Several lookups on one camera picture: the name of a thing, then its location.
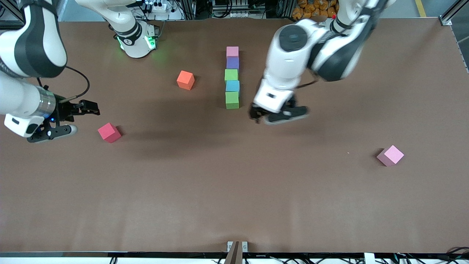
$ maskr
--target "brown table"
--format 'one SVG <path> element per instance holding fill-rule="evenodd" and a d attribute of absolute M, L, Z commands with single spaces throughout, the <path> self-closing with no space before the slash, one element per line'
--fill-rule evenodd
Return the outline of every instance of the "brown table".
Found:
<path fill-rule="evenodd" d="M 469 87 L 451 28 L 383 19 L 346 80 L 298 91 L 311 116 L 248 119 L 286 20 L 170 22 L 131 59 L 105 23 L 61 23 L 68 63 L 101 116 L 29 144 L 0 126 L 1 251 L 445 252 L 469 242 Z M 226 110 L 225 47 L 241 50 L 242 108 Z M 197 76 L 180 89 L 180 70 Z M 311 80 L 305 74 L 303 82 Z M 43 80 L 64 96 L 73 72 Z M 107 122 L 125 136 L 108 144 Z M 406 156 L 384 167 L 375 155 Z"/>

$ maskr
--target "power socket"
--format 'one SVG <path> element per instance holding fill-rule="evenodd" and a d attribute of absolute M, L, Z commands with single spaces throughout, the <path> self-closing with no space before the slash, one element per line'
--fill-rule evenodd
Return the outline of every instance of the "power socket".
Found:
<path fill-rule="evenodd" d="M 158 5 L 155 5 L 153 6 L 153 9 L 151 11 L 155 13 L 166 13 L 167 7 L 168 7 L 167 4 L 163 4 L 161 5 L 161 7 L 159 7 Z"/>

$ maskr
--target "wooden block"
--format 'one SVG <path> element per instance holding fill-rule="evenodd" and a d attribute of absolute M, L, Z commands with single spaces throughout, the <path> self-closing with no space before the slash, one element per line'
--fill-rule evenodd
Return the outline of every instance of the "wooden block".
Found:
<path fill-rule="evenodd" d="M 121 137 L 121 134 L 119 133 L 117 128 L 111 123 L 107 123 L 100 129 L 98 129 L 98 132 L 101 137 L 109 143 L 113 143 Z"/>
<path fill-rule="evenodd" d="M 239 57 L 227 57 L 227 69 L 239 70 Z"/>
<path fill-rule="evenodd" d="M 394 166 L 404 157 L 404 154 L 394 145 L 383 150 L 376 158 L 378 158 L 386 166 Z"/>
<path fill-rule="evenodd" d="M 237 81 L 238 70 L 236 69 L 225 69 L 225 82 L 226 81 Z"/>
<path fill-rule="evenodd" d="M 228 57 L 239 57 L 239 47 L 227 47 Z"/>
<path fill-rule="evenodd" d="M 238 96 L 240 93 L 240 85 L 239 81 L 227 81 L 227 87 L 225 92 L 238 92 Z"/>
<path fill-rule="evenodd" d="M 225 92 L 225 103 L 227 109 L 239 108 L 239 93 L 238 92 Z"/>
<path fill-rule="evenodd" d="M 195 78 L 194 74 L 181 70 L 179 77 L 177 78 L 177 84 L 180 88 L 190 90 L 194 85 Z"/>

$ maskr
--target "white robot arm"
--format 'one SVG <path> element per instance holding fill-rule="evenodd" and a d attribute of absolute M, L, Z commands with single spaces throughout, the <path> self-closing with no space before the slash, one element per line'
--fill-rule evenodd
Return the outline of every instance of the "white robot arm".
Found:
<path fill-rule="evenodd" d="M 301 75 L 309 68 L 325 81 L 338 81 L 355 68 L 363 45 L 376 26 L 381 12 L 394 0 L 368 0 L 348 25 L 340 23 L 340 32 L 329 31 L 310 19 L 280 28 L 274 35 L 268 54 L 264 76 L 254 102 L 250 118 L 259 122 L 265 116 L 267 124 L 280 124 L 308 115 L 308 108 L 296 106 L 294 90 Z M 337 17 L 349 14 L 343 0 Z"/>
<path fill-rule="evenodd" d="M 156 48 L 155 26 L 137 21 L 127 5 L 136 0 L 76 0 L 85 8 L 100 14 L 109 22 L 121 49 L 132 58 L 141 58 Z"/>
<path fill-rule="evenodd" d="M 25 26 L 0 34 L 0 114 L 6 115 L 4 124 L 30 142 L 72 135 L 76 127 L 60 126 L 60 121 L 73 121 L 73 115 L 89 112 L 98 115 L 98 107 L 85 100 L 80 104 L 61 102 L 65 98 L 46 86 L 24 80 L 58 76 L 66 67 L 67 53 L 52 0 L 21 0 L 18 6 L 24 11 Z"/>

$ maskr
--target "yellow tape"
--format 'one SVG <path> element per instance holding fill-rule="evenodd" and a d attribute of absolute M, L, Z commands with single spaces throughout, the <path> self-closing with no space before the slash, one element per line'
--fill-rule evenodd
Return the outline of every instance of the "yellow tape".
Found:
<path fill-rule="evenodd" d="M 424 5 L 422 4 L 422 0 L 415 0 L 415 4 L 417 5 L 418 13 L 420 17 L 427 17 L 425 13 Z"/>

